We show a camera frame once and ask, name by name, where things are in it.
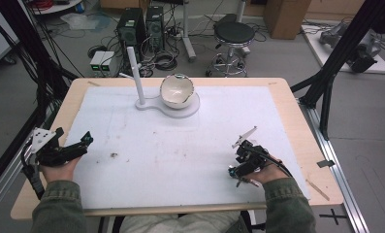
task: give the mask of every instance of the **desk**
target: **desk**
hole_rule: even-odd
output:
[[[160,78],[143,79],[144,86],[159,86]],[[283,79],[277,78],[248,78],[248,79],[207,79],[195,78],[196,86],[266,86],[273,97],[277,111],[281,117],[286,134],[297,157],[302,173],[306,179],[307,188],[311,199],[310,205],[338,205],[343,202],[332,173],[328,167],[319,168],[317,162],[324,159],[305,118],[287,84]],[[73,82],[71,88],[59,110],[51,130],[63,127],[65,135],[59,139],[60,145],[66,140],[66,135],[73,124],[75,115],[80,109],[80,103],[85,91],[90,86],[135,86],[134,82],[127,79],[79,79]],[[29,219],[33,209],[37,206],[38,199],[30,184],[25,183],[16,203],[12,209],[11,216],[15,219]],[[180,210],[171,208],[141,208],[120,209],[105,211],[85,211],[88,216],[117,216],[117,215],[140,215],[140,214],[168,214],[168,213],[193,213],[226,210],[251,210],[262,209],[265,205],[248,205],[246,203],[234,205],[205,205],[184,207]]]

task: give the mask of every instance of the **white base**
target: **white base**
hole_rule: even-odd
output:
[[[167,117],[171,118],[187,118],[194,115],[196,112],[198,112],[199,107],[201,106],[201,101],[199,98],[198,93],[194,95],[194,100],[192,103],[183,109],[173,109],[165,105],[164,102],[162,102],[160,95],[154,98],[145,98],[145,103],[143,105],[140,104],[140,100],[137,100],[135,103],[138,110],[149,110],[149,109],[155,109],[159,110],[162,114],[166,115]]]
[[[303,25],[303,30],[318,30],[319,27],[317,26],[308,26]],[[329,55],[333,51],[333,49],[329,45],[322,45],[319,43],[321,33],[316,34],[305,34],[305,37],[307,41],[309,42],[310,47],[312,48],[313,53],[315,54],[316,58],[318,59],[318,62],[321,66],[325,64],[325,62],[328,60]],[[374,59],[377,61],[377,63],[374,63],[372,66],[370,66],[367,71],[364,73],[372,73],[372,74],[385,74],[385,61],[377,55],[374,57]],[[348,64],[344,64],[340,71],[345,72],[352,72],[352,69],[349,67]]]

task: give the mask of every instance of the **stool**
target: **stool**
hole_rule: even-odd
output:
[[[228,46],[228,53],[217,54],[209,67],[206,75],[210,77],[213,72],[221,72],[227,78],[244,72],[247,77],[246,64],[243,57],[235,53],[235,49],[247,47],[255,37],[253,29],[241,22],[223,22],[214,29],[215,40],[221,45]]]

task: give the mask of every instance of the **concrete floor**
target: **concrete floor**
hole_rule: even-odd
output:
[[[196,9],[206,9],[211,15],[216,8],[213,3],[206,3],[201,8],[198,3],[191,3],[191,13]],[[236,4],[228,3],[218,10],[218,14],[234,11]],[[93,4],[88,13],[96,12]],[[47,17],[49,24],[55,25],[62,14]],[[112,36],[116,22],[108,17],[98,17],[102,28],[96,30],[71,31],[67,25],[53,26],[60,30],[54,40],[65,51],[75,66],[86,77],[91,77],[90,58],[87,51],[99,45],[106,36]],[[206,17],[192,16],[191,28],[199,22],[208,20]],[[244,22],[263,25],[258,17],[245,17]],[[251,54],[246,58],[249,77],[281,77],[290,85],[309,78],[319,71],[320,65],[303,35],[295,40],[274,40],[263,33],[265,42],[254,42],[250,45]],[[204,77],[212,57],[218,53],[216,42],[212,37],[191,37],[191,42],[198,59],[189,63],[181,42],[177,43],[180,55],[176,59],[174,71],[155,70],[153,77],[165,77],[172,73],[183,73],[189,77]],[[380,53],[385,60],[385,50]],[[75,69],[65,57],[61,60],[66,69]],[[0,156],[8,147],[15,134],[34,110],[36,85],[29,79],[23,66],[0,64]],[[295,97],[305,94],[304,90],[295,93]],[[343,172],[362,211],[369,231],[385,232],[385,75],[351,74],[339,72],[334,83],[333,101],[329,119],[329,136],[335,149]],[[13,220],[10,211],[25,178],[20,174],[0,204],[0,232],[29,231],[31,221]],[[338,218],[337,222],[331,215],[332,210],[338,216],[345,216],[342,206],[314,208],[317,218],[318,232],[353,232],[348,219]],[[257,218],[264,217],[257,212]],[[88,218],[89,232],[96,232],[98,217]]]

